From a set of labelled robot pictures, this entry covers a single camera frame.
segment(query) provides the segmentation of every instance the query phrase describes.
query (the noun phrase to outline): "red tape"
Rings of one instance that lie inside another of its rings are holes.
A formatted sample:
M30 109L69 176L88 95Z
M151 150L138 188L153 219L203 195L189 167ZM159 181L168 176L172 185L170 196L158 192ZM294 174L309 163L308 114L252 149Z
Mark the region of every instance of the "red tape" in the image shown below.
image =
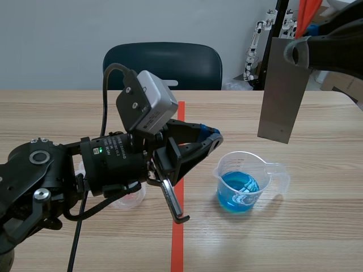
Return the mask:
M185 121L185 102L180 101L178 107L178 120ZM175 195L180 207L184 210L184 178L174 187ZM171 236L171 272L184 271L184 228L183 224L172 223Z

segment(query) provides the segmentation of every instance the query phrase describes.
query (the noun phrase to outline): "black pole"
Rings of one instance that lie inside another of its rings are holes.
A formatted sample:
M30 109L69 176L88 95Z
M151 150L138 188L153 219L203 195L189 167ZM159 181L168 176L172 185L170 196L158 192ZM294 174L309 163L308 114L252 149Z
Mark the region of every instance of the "black pole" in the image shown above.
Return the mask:
M268 66L268 58L270 56L270 48L273 37L279 37L282 24L284 23L284 18L286 14L286 10L288 9L289 0L278 0L276 3L277 16L275 24L272 26L270 33L268 35L265 53L263 55L261 69L259 73L259 77L256 80L251 82L254 90L263 90L265 89L265 80Z

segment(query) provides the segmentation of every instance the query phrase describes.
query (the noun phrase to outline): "plastic measuring cup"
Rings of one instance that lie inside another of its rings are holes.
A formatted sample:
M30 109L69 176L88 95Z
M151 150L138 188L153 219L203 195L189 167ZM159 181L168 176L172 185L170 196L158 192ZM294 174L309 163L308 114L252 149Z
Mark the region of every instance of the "plastic measuring cup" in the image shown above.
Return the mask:
M86 170L85 166L83 165L83 162L79 163L78 170L75 172L75 175L78 175L80 173L83 174L83 176L86 175ZM132 194L125 195L124 197L116 201L113 201L111 205L117 209L131 209L133 207L138 206L145 197L145 195L146 195L146 185L144 182L141 185L141 190Z
M223 156L213 171L218 178L217 195L229 211L251 209L272 180L278 180L278 193L285 194L290 176L280 163L267 163L255 154L236 151Z

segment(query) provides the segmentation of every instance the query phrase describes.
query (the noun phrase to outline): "chair backrest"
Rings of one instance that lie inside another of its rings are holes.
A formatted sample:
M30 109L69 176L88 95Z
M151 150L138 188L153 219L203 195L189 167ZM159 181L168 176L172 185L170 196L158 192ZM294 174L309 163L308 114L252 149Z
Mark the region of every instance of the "chair backrest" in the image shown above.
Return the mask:
M163 80L177 80L172 90L220 90L222 61L218 53L205 45L180 42L141 42L122 44L110 49L103 60L103 71L120 63L140 73L147 70ZM123 90L123 74L109 75L108 89Z

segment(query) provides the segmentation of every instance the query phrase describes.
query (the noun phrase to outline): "gray metal plate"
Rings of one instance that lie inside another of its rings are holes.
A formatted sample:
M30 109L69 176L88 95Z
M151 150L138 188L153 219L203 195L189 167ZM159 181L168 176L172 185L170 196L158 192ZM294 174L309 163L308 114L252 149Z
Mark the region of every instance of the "gray metal plate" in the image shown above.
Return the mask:
M280 143L289 142L311 73L284 60L285 47L291 41L272 39L258 131L258 137Z

